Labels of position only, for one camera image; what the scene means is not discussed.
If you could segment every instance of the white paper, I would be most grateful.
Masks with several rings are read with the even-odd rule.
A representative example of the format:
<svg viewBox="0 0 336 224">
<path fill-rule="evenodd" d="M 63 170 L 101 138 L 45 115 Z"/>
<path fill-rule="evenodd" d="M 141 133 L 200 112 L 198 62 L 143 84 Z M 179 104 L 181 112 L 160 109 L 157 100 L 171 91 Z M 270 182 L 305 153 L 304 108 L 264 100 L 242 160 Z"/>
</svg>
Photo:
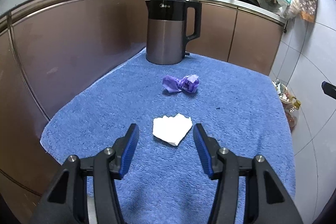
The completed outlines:
<svg viewBox="0 0 336 224">
<path fill-rule="evenodd" d="M 175 117 L 163 116 L 153 120 L 153 135 L 177 146 L 192 126 L 191 118 L 186 118 L 180 113 Z"/>
</svg>

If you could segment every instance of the silver screw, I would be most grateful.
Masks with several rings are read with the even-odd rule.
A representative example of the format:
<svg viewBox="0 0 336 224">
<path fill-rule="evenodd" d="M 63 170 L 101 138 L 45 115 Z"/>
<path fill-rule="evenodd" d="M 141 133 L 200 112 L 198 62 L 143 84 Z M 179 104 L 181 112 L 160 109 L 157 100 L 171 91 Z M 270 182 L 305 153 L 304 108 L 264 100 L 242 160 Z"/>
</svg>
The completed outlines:
<svg viewBox="0 0 336 224">
<path fill-rule="evenodd" d="M 70 155 L 68 157 L 68 161 L 74 162 L 75 160 L 77 160 L 77 156 L 76 155 Z"/>
<path fill-rule="evenodd" d="M 227 153 L 229 153 L 229 150 L 226 147 L 222 147 L 219 149 L 219 153 L 226 155 Z"/>
<path fill-rule="evenodd" d="M 263 162 L 263 161 L 265 161 L 265 158 L 264 158 L 262 155 L 257 155 L 257 156 L 255 156 L 255 159 L 256 159 L 258 162 Z"/>
<path fill-rule="evenodd" d="M 108 148 L 105 148 L 105 149 L 104 149 L 104 153 L 105 153 L 106 155 L 111 155 L 113 152 L 114 152 L 114 151 L 113 151 L 113 149 L 112 149 L 111 147 L 108 147 Z"/>
</svg>

